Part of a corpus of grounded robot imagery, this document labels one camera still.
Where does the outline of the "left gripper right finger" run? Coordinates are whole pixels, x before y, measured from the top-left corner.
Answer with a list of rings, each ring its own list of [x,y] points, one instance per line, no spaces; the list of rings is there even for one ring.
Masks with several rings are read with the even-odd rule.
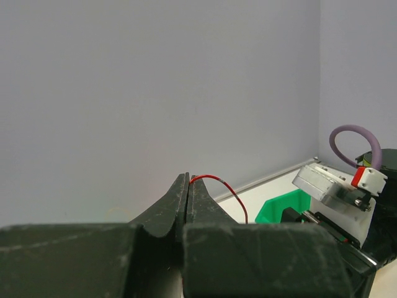
[[[313,223],[239,224],[191,208],[182,237],[185,297],[352,297],[335,239]]]

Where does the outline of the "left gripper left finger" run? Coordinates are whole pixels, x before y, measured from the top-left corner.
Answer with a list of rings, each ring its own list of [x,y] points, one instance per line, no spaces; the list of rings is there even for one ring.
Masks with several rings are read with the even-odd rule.
[[[128,223],[1,229],[2,297],[181,297],[189,174]]]

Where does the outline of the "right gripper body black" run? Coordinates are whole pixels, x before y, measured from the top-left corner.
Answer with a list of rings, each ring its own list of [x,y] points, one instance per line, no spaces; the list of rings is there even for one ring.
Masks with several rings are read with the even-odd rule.
[[[325,228],[338,242],[347,275],[355,297],[368,297],[376,272],[396,261],[396,218],[372,219],[367,239],[362,246],[357,238],[342,229],[320,212],[298,213],[288,207],[281,215],[282,222],[314,223]]]

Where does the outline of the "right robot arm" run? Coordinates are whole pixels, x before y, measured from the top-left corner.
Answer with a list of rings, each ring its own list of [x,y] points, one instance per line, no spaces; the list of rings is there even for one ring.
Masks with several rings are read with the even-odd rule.
[[[302,167],[293,184],[310,197],[303,211],[286,207],[281,222],[316,224],[338,242],[354,297],[368,297],[376,272],[396,260],[396,171],[360,155],[353,177],[321,164]]]

